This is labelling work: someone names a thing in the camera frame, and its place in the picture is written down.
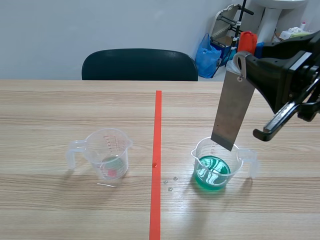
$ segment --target sink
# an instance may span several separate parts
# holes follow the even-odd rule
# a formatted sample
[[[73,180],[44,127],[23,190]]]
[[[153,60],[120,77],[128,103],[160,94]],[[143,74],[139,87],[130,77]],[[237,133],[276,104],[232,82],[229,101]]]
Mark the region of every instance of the sink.
[[[307,0],[254,0],[258,5],[269,9],[296,9]]]
[[[275,32],[282,9],[296,9],[308,0],[254,0],[265,7],[264,15],[258,29],[258,43],[270,42]]]

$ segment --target cup rim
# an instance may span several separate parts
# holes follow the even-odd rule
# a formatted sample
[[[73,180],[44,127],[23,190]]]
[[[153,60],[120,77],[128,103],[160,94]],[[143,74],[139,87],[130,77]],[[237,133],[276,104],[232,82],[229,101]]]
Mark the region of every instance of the cup rim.
[[[233,172],[231,172],[231,173],[227,173],[227,174],[211,171],[209,168],[205,167],[205,166],[200,162],[200,160],[199,160],[198,157],[196,157],[196,156],[193,154],[193,153],[197,150],[198,145],[199,145],[202,141],[204,141],[204,140],[206,140],[206,139],[211,139],[211,137],[208,136],[208,137],[205,137],[205,138],[201,139],[201,140],[197,143],[195,149],[193,149],[193,150],[191,151],[191,156],[192,156],[194,159],[196,159],[196,160],[198,161],[198,163],[199,163],[204,169],[206,169],[207,171],[210,171],[210,172],[212,172],[212,173],[214,173],[214,174],[216,174],[216,175],[218,175],[218,176],[227,177],[227,176],[233,176],[233,175],[235,175],[235,174],[242,168],[242,166],[243,166],[243,164],[244,164],[244,161],[239,159],[238,154],[236,154],[236,159],[238,160],[238,162],[241,161],[241,165],[239,166],[239,168],[238,168],[237,170],[235,170],[235,171],[233,171]],[[233,144],[233,146],[236,147],[237,151],[240,150],[237,145]]]

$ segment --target blue plastic bag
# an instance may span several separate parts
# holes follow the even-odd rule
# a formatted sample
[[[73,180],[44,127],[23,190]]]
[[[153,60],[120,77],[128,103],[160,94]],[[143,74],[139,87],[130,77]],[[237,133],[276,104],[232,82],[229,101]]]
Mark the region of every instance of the blue plastic bag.
[[[217,62],[221,51],[210,45],[209,34],[204,35],[195,56],[195,64],[198,68],[199,76],[209,79],[217,69]]]

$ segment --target metal plate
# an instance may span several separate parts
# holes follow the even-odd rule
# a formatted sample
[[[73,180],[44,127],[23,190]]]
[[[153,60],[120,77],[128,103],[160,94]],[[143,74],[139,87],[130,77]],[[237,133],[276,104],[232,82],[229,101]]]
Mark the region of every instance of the metal plate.
[[[231,151],[245,118],[253,87],[247,79],[238,81],[239,75],[226,71],[211,140]]]

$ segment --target measuring cup handle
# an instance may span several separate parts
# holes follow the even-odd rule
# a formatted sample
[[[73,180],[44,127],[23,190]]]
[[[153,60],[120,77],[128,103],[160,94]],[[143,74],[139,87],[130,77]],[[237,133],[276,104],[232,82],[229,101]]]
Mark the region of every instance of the measuring cup handle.
[[[76,168],[75,153],[83,153],[85,151],[85,140],[72,141],[69,144],[69,150],[65,154],[66,162],[69,169]]]
[[[260,163],[257,160],[257,152],[250,149],[240,149],[236,153],[239,160],[250,163],[249,177],[254,179],[259,171]]]

